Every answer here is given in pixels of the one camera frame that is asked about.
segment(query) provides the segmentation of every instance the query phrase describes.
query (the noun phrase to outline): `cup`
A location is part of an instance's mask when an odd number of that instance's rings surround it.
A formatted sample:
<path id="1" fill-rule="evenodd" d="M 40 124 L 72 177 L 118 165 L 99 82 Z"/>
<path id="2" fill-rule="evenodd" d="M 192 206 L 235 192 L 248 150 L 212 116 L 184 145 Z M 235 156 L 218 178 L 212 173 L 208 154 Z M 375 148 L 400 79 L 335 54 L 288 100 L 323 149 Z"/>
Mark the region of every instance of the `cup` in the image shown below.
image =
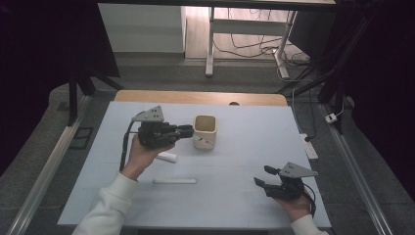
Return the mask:
<path id="1" fill-rule="evenodd" d="M 193 122 L 193 146 L 197 149 L 210 150 L 216 143 L 217 121 L 214 116 L 195 116 Z"/>

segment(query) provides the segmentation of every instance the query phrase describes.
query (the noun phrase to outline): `table leg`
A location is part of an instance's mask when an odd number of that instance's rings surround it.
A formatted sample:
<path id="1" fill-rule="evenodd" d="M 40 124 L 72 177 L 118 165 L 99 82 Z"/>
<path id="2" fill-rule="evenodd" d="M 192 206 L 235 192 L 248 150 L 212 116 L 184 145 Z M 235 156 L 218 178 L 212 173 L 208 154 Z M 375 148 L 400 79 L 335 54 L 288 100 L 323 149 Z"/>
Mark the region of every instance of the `table leg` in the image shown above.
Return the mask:
<path id="1" fill-rule="evenodd" d="M 214 30 L 214 7 L 208 8 L 209 30 L 207 46 L 207 70 L 206 77 L 213 76 L 213 30 Z"/>
<path id="2" fill-rule="evenodd" d="M 288 73 L 287 73 L 287 69 L 286 69 L 285 64 L 284 64 L 284 60 L 282 58 L 282 55 L 284 53 L 284 47 L 287 43 L 288 35 L 290 34 L 291 27 L 293 26 L 293 21 L 294 21 L 294 18 L 296 17 L 296 13 L 297 12 L 292 12 L 291 13 L 291 15 L 290 15 L 290 17 L 287 21 L 283 37 L 281 38 L 281 44 L 278 47 L 278 50 L 274 51 L 274 58 L 275 58 L 275 61 L 277 62 L 278 70 L 281 74 L 281 78 L 283 78 L 283 79 L 288 79 L 289 78 Z"/>

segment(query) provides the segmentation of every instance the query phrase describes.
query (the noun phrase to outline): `gray floor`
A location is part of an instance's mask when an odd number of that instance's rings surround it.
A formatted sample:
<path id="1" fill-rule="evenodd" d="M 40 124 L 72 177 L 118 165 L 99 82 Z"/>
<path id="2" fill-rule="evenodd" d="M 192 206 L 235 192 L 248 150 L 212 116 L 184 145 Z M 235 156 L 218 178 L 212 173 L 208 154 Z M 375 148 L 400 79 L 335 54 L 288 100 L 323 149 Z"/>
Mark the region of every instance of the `gray floor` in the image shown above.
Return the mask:
<path id="1" fill-rule="evenodd" d="M 283 82 L 276 77 L 273 63 L 215 63 L 213 78 L 205 78 L 203 62 L 177 58 L 117 57 L 121 78 L 117 82 L 131 89 L 195 90 L 219 92 L 273 93 Z M 291 69 L 292 74 L 299 71 Z M 91 131 L 92 138 L 115 92 L 108 85 L 94 80 L 100 89 L 93 97 L 81 129 Z M 334 142 L 329 125 L 314 102 L 319 88 L 312 90 L 311 106 L 308 93 L 295 99 L 299 127 L 303 132 L 314 133 L 315 117 L 317 137 L 311 140 L 319 160 L 311 163 L 319 172 L 316 177 L 324 204 L 333 225 L 330 234 L 378 234 L 365 205 L 353 184 L 344 160 Z M 63 86 L 51 93 L 50 106 L 16 160 L 0 178 L 0 234 L 5 234 L 17 215 L 23 201 L 46 163 L 68 122 L 68 88 Z M 382 157 L 350 117 L 351 106 L 344 111 L 345 138 L 358 160 L 364 176 L 377 197 L 394 234 L 413 234 L 415 205 L 396 180 Z M 56 222 L 68 199 L 71 187 L 87 156 L 92 141 L 74 140 L 68 149 L 48 192 L 27 228 L 26 234 L 70 234 L 72 229 L 57 226 Z M 206 234 L 203 231 L 142 230 L 140 234 Z M 222 231 L 219 234 L 266 234 L 266 232 Z M 136 234 L 125 229 L 122 234 Z M 273 234 L 291 234 L 275 232 Z"/>

